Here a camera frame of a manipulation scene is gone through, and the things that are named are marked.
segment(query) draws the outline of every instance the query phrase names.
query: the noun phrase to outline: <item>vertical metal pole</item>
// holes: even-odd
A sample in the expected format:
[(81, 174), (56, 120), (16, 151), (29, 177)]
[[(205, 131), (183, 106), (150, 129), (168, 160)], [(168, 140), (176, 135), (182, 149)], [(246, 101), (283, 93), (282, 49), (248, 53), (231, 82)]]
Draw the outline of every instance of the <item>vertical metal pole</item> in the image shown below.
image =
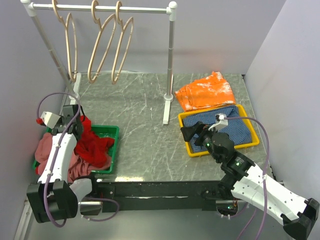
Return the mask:
[(174, 80), (173, 76), (173, 58), (174, 58), (174, 33), (175, 33), (175, 21), (170, 21), (169, 26), (169, 51), (168, 51), (168, 72), (166, 83), (166, 96), (169, 97), (172, 94), (172, 84)]
[(54, 61), (54, 64), (56, 65), (69, 93), (75, 95), (75, 91), (73, 90), (71, 83), (69, 81), (69, 75), (67, 74), (67, 71), (65, 69), (65, 67), (63, 66), (63, 64), (61, 63), (56, 51), (54, 50), (52, 44), (49, 41), (49, 38), (44, 30), (44, 28), (42, 27), (38, 16), (36, 14), (35, 9), (33, 9), (32, 5), (31, 5), (31, 1), (30, 0), (21, 0), (21, 2), (24, 4), (24, 7), (28, 13), (28, 15), (31, 17), (36, 29), (38, 30), (46, 48), (48, 49), (51, 58)]

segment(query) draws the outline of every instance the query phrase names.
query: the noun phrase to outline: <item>clothes hanger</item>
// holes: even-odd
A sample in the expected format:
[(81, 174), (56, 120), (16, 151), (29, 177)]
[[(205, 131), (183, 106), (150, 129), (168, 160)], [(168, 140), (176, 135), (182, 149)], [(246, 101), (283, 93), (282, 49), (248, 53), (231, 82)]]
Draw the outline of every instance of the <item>clothes hanger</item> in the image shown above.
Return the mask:
[[(117, 46), (117, 48), (116, 48), (116, 53), (115, 53), (115, 57), (114, 57), (113, 67), (112, 67), (112, 71), (111, 71), (112, 84), (116, 84), (117, 81), (118, 81), (118, 79), (119, 79), (119, 75), (120, 75), (120, 73), (121, 73), (122, 67), (124, 66), (124, 63), (125, 63), (125, 60), (126, 60), (126, 57), (127, 57), (128, 48), (129, 48), (129, 45), (130, 45), (130, 42), (131, 42), (131, 37), (132, 37), (133, 30), (134, 30), (134, 18), (133, 18), (133, 17), (130, 17), (130, 18), (128, 19), (128, 21), (127, 21), (127, 22), (125, 23), (125, 25), (124, 25), (123, 20), (120, 19), (120, 17), (119, 17), (120, 7), (122, 7), (121, 1), (117, 1), (117, 2), (116, 2), (116, 7), (115, 7), (115, 16), (116, 16), (116, 21), (117, 21), (117, 23), (121, 26), (121, 35), (120, 35), (120, 39), (119, 39), (119, 42), (118, 42), (118, 46)], [(121, 61), (120, 67), (119, 67), (119, 69), (117, 70), (117, 73), (116, 73), (116, 75), (115, 75), (115, 71), (116, 71), (116, 66), (117, 66), (118, 55), (119, 55), (121, 43), (122, 43), (124, 34), (125, 34), (126, 30), (127, 30), (127, 27), (129, 26), (130, 23), (131, 23), (131, 31), (130, 31), (128, 43), (127, 43), (127, 45), (126, 45), (126, 49), (125, 49), (125, 52), (124, 52), (123, 59), (122, 59), (122, 61)]]
[[(64, 27), (64, 34), (65, 34), (65, 43), (66, 43), (66, 56), (67, 56), (67, 63), (68, 63), (68, 73), (70, 80), (74, 83), (76, 82), (77, 79), (77, 69), (78, 69), (78, 49), (77, 49), (77, 36), (76, 36), (76, 26), (75, 26), (75, 21), (71, 15), (71, 12), (66, 17), (66, 22), (58, 14), (57, 11), (57, 0), (52, 0), (52, 7), (55, 16), (58, 18), (58, 21), (62, 23)], [(72, 28), (73, 28), (73, 39), (74, 39), (74, 71), (72, 72), (71, 70), (71, 58), (70, 58), (70, 46), (69, 46), (69, 34), (68, 34), (68, 28), (69, 28), (69, 23), (70, 21), (72, 22)]]
[[(105, 59), (107, 57), (107, 54), (108, 54), (108, 51), (109, 51), (109, 48), (110, 48), (110, 45), (111, 45), (111, 42), (114, 38), (114, 35), (115, 35), (115, 30), (116, 30), (116, 15), (115, 14), (112, 14), (110, 15), (105, 21), (104, 23), (101, 25), (101, 22), (100, 22), (100, 18), (97, 18), (96, 17), (96, 6), (98, 6), (99, 3), (97, 0), (93, 0), (92, 1), (92, 4), (91, 4), (91, 16), (93, 18), (93, 21), (95, 24), (98, 25), (100, 31), (98, 33), (98, 36), (96, 37), (96, 40), (95, 40), (95, 44), (94, 44), (94, 47), (93, 47), (93, 51), (92, 51), (92, 55), (91, 55), (91, 59), (90, 59), (90, 62), (89, 62), (89, 66), (88, 66), (88, 72), (87, 72), (87, 78), (88, 78), (88, 81), (89, 83), (93, 84), (99, 73), (100, 73), (100, 70), (105, 62)], [(101, 59), (101, 62), (97, 68), (97, 70), (95, 71), (95, 74), (93, 77), (91, 77), (91, 71), (92, 71), (92, 65), (94, 63), (94, 59), (95, 59), (95, 56), (96, 56), (96, 52), (97, 52), (97, 48), (98, 48), (98, 45), (99, 45), (99, 42), (100, 42), (100, 38), (102, 36), (102, 33), (104, 31), (104, 29), (106, 28), (106, 26), (108, 25), (108, 23), (111, 21), (111, 20), (114, 20), (114, 23), (113, 23), (113, 29), (112, 29), (112, 34), (110, 36), (110, 39), (109, 39), (109, 43), (105, 49), (105, 52), (103, 54), (103, 57)]]

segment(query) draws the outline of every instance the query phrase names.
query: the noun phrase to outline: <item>clothing rack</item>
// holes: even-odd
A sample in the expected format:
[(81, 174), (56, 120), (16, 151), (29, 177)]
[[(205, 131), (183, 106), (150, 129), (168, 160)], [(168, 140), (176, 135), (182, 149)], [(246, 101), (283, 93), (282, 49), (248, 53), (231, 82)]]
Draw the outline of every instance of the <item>clothing rack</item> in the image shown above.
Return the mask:
[[(47, 47), (51, 58), (53, 59), (69, 93), (76, 95), (79, 97), (79, 94), (74, 91), (71, 83), (70, 76), (63, 66), (61, 60), (59, 59), (55, 49), (53, 48), (48, 35), (45, 32), (38, 16), (36, 10), (51, 10), (53, 11), (52, 4), (38, 4), (33, 3), (31, 0), (20, 0), (24, 5), (28, 15), (31, 17), (34, 25), (36, 26), (40, 36)], [(175, 21), (176, 21), (176, 13), (177, 13), (177, 3), (175, 1), (171, 1), (166, 8), (152, 8), (152, 7), (127, 7), (121, 6), (119, 8), (120, 12), (123, 13), (144, 13), (144, 14), (166, 14), (169, 15), (169, 48), (168, 48), (168, 68), (167, 68), (167, 85), (166, 85), (166, 93), (164, 94), (164, 113), (163, 113), (163, 124), (169, 124), (169, 115), (170, 115), (170, 105), (174, 100), (174, 96), (172, 94), (172, 85), (173, 85), (173, 48), (174, 48), (174, 32), (175, 32)], [(91, 5), (70, 5), (70, 4), (57, 4), (57, 10), (60, 11), (91, 11)], [(115, 6), (102, 6), (97, 5), (95, 10), (98, 12), (116, 12)]]

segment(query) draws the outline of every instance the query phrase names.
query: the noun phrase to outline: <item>blue cloth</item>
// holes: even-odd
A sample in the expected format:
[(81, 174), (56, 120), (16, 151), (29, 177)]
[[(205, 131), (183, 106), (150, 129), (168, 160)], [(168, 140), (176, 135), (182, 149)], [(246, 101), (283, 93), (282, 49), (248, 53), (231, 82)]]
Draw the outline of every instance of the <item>blue cloth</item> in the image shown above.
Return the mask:
[[(189, 115), (183, 119), (183, 125), (185, 127), (191, 127), (198, 121), (204, 124), (212, 125), (216, 123), (216, 115), (225, 114), (227, 117), (239, 117), (239, 110), (237, 106), (231, 105), (214, 109), (210, 111), (201, 112), (194, 115)], [(228, 121), (228, 126), (221, 129), (220, 133), (226, 133), (230, 139), (234, 142), (234, 145), (252, 143), (251, 133), (248, 127), (245, 125), (242, 119), (233, 119)], [(196, 146), (195, 141), (198, 135), (194, 135), (191, 139), (190, 144), (194, 153), (205, 152), (207, 149), (204, 146)]]

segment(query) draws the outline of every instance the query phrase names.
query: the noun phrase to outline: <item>gray marble surface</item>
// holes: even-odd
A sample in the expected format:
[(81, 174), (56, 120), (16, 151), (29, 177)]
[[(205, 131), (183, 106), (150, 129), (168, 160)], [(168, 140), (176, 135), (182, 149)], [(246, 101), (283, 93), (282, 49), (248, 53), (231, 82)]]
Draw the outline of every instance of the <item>gray marble surface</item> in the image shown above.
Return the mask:
[[(208, 75), (175, 74), (173, 91)], [(242, 76), (224, 77), (236, 102), (254, 117)], [(213, 181), (225, 175), (211, 156), (188, 156), (178, 121), (183, 110), (177, 100), (171, 104), (169, 125), (163, 125), (166, 83), (166, 74), (122, 73), (118, 83), (112, 85), (110, 73), (103, 73), (90, 84), (83, 74), (79, 94), (85, 114), (92, 124), (116, 125), (120, 129), (115, 169), (97, 178), (118, 182)], [(253, 125), (261, 139), (258, 126)], [(262, 143), (239, 151), (263, 167), (266, 152)]]

